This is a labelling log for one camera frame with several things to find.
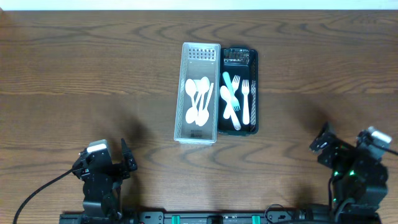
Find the white spoon bowl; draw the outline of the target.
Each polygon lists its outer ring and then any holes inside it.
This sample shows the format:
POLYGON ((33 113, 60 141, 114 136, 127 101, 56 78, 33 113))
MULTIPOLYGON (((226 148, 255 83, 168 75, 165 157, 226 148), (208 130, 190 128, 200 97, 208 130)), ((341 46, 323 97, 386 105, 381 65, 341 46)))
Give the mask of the white spoon bowl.
POLYGON ((200 80, 199 87, 198 87, 198 93, 200 94, 200 101, 199 101, 199 108, 198 108, 199 113, 203 110, 204 95, 209 90, 209 88, 210 88, 210 81, 209 81, 208 77, 203 77, 200 80))

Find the white spoon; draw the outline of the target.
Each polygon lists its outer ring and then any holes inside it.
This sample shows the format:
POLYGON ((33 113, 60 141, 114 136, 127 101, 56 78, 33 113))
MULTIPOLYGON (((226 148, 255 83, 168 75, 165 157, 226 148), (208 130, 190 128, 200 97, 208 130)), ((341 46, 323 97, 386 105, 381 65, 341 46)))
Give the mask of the white spoon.
POLYGON ((213 93, 213 87, 214 87, 214 83, 211 83, 209 91, 208 91, 208 95, 207 95, 207 98, 206 98, 205 107, 201 111, 198 112, 198 116, 197 116, 197 119, 195 121, 195 123, 198 126, 204 126, 206 124, 206 122, 208 121, 208 118, 209 118, 208 105, 210 103, 210 99, 211 99, 211 96, 212 96, 212 93, 213 93))
POLYGON ((185 120, 188 124, 193 123, 198 116, 198 102, 201 97, 200 80, 188 79, 185 83, 186 94, 191 98, 192 106, 187 110, 185 120))
POLYGON ((187 110, 187 116, 194 117, 197 114, 197 104, 195 101, 195 93, 197 92, 197 86, 192 79, 188 79, 186 81, 185 91, 189 95, 192 101, 192 106, 187 110))

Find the white spoon among forks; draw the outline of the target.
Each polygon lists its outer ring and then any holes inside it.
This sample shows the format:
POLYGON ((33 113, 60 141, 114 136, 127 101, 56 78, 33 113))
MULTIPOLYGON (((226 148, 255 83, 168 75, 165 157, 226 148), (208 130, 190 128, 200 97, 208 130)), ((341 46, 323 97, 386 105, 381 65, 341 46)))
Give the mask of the white spoon among forks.
POLYGON ((239 122, 238 117, 236 116, 236 113, 232 107, 232 102, 231 102, 231 95, 229 93, 229 90, 226 86, 221 86, 220 87, 220 95, 223 100, 226 102, 226 108, 224 110, 224 119, 231 118, 233 122, 234 129, 239 131, 241 129, 241 125, 239 122))

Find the mint green plastic fork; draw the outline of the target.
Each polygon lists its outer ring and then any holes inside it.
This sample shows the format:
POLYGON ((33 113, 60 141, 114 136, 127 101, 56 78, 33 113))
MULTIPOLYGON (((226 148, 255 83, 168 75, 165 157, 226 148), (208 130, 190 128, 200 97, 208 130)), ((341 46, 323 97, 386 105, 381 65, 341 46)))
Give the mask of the mint green plastic fork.
POLYGON ((235 97, 234 95, 234 91, 233 91, 233 86, 232 86, 232 82, 231 82, 231 78, 228 72, 223 72, 222 74, 224 82, 229 90, 229 93, 231 95, 231 104, 232 107, 234 109, 234 111, 239 111, 240 110, 240 105, 239 105, 239 101, 238 99, 235 97))

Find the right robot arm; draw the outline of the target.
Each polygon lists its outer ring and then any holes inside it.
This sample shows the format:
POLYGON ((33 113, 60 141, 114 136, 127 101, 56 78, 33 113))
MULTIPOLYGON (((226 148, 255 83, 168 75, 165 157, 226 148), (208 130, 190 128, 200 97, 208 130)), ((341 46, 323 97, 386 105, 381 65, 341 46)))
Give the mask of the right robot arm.
POLYGON ((332 170, 328 183, 329 216, 335 223, 380 223, 379 204, 388 193, 382 156, 392 138, 373 126, 362 130, 356 145, 336 136, 326 122, 309 146, 318 163, 332 170))

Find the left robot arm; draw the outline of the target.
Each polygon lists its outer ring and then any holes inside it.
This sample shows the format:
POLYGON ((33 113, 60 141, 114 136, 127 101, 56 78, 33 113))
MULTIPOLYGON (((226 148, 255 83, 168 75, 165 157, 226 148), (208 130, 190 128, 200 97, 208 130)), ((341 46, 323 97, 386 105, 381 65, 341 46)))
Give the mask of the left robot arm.
POLYGON ((136 160, 124 139, 121 140, 122 161, 114 163, 105 139, 91 142, 73 165, 72 173, 83 184, 81 223, 120 223, 121 185, 137 170, 136 160))

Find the white fork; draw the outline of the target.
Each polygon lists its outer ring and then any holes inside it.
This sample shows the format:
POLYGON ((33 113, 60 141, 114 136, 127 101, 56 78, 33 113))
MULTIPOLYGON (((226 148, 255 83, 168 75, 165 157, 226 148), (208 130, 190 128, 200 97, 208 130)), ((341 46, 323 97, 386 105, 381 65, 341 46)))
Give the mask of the white fork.
POLYGON ((242 82, 242 94, 244 96, 243 101, 243 124, 249 124, 249 103, 248 103, 248 95, 249 95, 249 80, 243 80, 242 82))
POLYGON ((231 93, 231 105, 232 105, 232 109, 237 112, 240 110, 240 105, 239 105, 239 101, 235 96, 236 91, 239 88, 239 82, 240 82, 240 76, 239 75, 235 75, 233 77, 233 79, 230 79, 230 75, 228 72, 224 72, 223 73, 223 78, 224 78, 224 82, 227 84, 227 88, 231 93))

